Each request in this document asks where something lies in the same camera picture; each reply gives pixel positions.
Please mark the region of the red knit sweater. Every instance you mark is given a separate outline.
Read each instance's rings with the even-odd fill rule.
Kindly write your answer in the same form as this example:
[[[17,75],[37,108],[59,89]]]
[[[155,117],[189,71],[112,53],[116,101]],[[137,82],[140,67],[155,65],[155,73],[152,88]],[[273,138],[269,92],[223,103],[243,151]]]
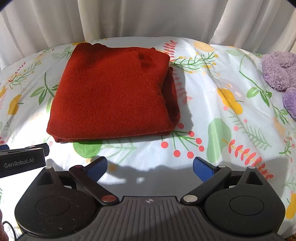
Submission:
[[[181,114],[170,57],[155,48],[78,44],[56,91],[47,133],[56,142],[157,135]]]

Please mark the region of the floral white bed sheet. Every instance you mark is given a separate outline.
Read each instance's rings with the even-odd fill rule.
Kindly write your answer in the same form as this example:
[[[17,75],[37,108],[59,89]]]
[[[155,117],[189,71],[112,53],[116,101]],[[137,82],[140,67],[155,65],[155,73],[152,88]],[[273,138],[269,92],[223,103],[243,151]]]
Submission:
[[[57,171],[108,161],[99,180],[118,197],[182,197],[201,183],[196,156],[233,170],[255,166],[281,198],[279,234],[295,233],[295,121],[282,94],[262,77],[261,55],[186,38],[99,39],[107,47],[156,48],[170,56],[181,112],[167,136],[57,143],[46,132],[60,79],[76,44],[44,49],[1,71],[1,144],[11,149],[46,143],[46,163]]]

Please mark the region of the white curtain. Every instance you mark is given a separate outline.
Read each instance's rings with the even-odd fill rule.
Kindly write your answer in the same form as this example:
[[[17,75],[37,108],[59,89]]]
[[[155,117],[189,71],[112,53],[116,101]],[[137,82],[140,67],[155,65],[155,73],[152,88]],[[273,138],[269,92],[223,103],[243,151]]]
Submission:
[[[295,1],[12,1],[1,10],[1,68],[56,45],[131,36],[294,52]]]

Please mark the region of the purple fluffy plush toy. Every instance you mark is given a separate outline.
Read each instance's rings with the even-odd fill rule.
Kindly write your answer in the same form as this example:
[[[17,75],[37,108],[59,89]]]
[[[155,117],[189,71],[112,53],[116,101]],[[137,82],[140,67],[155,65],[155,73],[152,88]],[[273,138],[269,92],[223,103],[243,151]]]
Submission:
[[[283,93],[283,105],[295,119],[295,53],[277,51],[265,54],[261,65],[264,80],[271,88]]]

